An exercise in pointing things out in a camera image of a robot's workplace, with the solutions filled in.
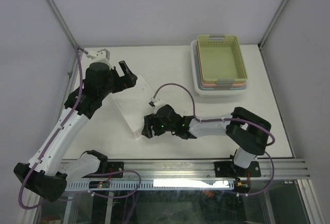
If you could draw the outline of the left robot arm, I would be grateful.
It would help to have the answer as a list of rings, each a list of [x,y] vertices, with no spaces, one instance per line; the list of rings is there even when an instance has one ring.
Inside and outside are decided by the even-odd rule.
[[[123,75],[104,62],[94,62],[86,71],[79,72],[79,86],[64,103],[59,121],[48,138],[27,163],[17,163],[14,174],[22,183],[21,197],[28,189],[41,198],[54,202],[64,193],[66,186],[89,174],[104,176],[108,171],[108,157],[95,150],[65,165],[60,163],[80,130],[102,106],[109,95],[132,88],[137,76],[125,61],[119,61]]]

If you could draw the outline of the white perforated basket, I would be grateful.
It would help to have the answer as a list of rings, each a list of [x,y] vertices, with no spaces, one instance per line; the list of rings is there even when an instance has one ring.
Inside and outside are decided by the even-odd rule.
[[[116,105],[135,140],[142,136],[144,116],[152,112],[149,105],[152,96],[151,88],[141,75],[137,76],[134,87],[111,95],[112,102]]]

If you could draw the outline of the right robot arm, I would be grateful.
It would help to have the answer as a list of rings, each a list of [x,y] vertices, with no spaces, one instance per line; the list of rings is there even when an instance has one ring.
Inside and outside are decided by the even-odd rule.
[[[166,132],[181,139],[197,139],[206,136],[228,136],[239,148],[231,162],[231,172],[242,176],[249,170],[252,161],[264,155],[266,147],[274,144],[270,133],[271,124],[243,107],[222,117],[198,118],[181,116],[168,104],[155,113],[144,116],[141,134],[147,138]]]

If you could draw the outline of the green perforated basket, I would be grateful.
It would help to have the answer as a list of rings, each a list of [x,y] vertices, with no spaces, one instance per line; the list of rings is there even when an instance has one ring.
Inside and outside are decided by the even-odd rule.
[[[237,36],[198,35],[197,51],[204,82],[247,81],[248,74]]]

